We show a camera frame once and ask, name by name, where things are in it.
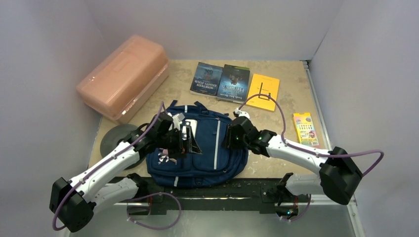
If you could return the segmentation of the navy blue student backpack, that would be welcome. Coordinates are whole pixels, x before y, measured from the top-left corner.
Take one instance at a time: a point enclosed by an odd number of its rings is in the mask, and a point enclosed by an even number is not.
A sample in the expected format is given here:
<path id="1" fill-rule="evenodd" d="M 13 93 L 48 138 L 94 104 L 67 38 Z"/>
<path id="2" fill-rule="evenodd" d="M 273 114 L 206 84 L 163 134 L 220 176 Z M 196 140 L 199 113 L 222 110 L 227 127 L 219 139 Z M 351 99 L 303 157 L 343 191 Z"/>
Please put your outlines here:
<path id="1" fill-rule="evenodd" d="M 193 105 L 178 105 L 174 100 L 167 108 L 172 115 L 182 113 L 183 125 L 193 129 L 201 154 L 169 159 L 162 149 L 146 157 L 147 171 L 160 186 L 202 188 L 222 184 L 240 174 L 249 152 L 230 150 L 222 146 L 227 127 L 232 122 L 228 114 L 207 109 L 196 101 Z"/>

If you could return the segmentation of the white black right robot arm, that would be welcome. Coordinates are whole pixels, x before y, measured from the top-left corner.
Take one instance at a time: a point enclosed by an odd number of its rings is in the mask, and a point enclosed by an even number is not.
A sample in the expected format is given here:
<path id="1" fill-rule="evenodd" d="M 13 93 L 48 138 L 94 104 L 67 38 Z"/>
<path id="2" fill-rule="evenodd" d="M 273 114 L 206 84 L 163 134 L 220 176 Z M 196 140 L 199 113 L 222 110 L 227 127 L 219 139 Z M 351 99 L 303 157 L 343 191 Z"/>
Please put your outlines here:
<path id="1" fill-rule="evenodd" d="M 328 151 L 302 145 L 273 131 L 258 130 L 243 116 L 227 126 L 222 145 L 231 150 L 248 149 L 256 155 L 280 158 L 310 170 L 313 177 L 295 173 L 284 177 L 277 188 L 279 198 L 284 201 L 298 195 L 319 194 L 347 205 L 364 176 L 342 148 Z"/>

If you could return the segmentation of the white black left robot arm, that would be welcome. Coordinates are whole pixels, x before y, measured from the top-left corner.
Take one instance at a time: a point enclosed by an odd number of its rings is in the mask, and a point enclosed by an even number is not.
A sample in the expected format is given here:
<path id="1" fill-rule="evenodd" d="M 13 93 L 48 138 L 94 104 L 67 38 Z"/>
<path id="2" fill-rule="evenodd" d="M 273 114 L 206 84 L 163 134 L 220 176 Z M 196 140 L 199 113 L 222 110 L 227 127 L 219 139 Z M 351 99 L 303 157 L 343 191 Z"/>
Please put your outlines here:
<path id="1" fill-rule="evenodd" d="M 196 135 L 197 123 L 185 120 L 183 114 L 174 116 L 158 113 L 145 126 L 127 136 L 101 161 L 66 180 L 57 179 L 52 186 L 49 208 L 53 212 L 55 231 L 68 229 L 77 232 L 85 227 L 94 214 L 120 201 L 150 201 L 153 194 L 148 183 L 138 174 L 129 174 L 121 181 L 108 185 L 117 174 L 144 159 L 156 149 L 162 149 L 169 159 L 201 154 Z"/>

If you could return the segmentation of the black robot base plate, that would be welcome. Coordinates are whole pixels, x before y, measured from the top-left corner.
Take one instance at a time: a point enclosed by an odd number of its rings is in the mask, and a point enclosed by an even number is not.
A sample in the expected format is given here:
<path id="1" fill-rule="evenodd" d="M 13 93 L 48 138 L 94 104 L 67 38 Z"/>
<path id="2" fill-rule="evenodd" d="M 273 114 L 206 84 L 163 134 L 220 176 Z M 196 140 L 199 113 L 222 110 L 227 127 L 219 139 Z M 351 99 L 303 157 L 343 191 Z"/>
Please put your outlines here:
<path id="1" fill-rule="evenodd" d="M 175 196 L 156 196 L 150 201 L 134 201 L 131 206 L 151 204 L 153 215 L 165 215 L 168 210 L 183 211 L 257 211 L 260 214 L 296 216 L 307 204 L 308 195 L 285 193 L 280 178 L 236 178 L 221 185 L 206 188 L 170 188 L 159 186 L 151 177 L 143 177 L 148 185 L 142 195 L 166 192 Z"/>

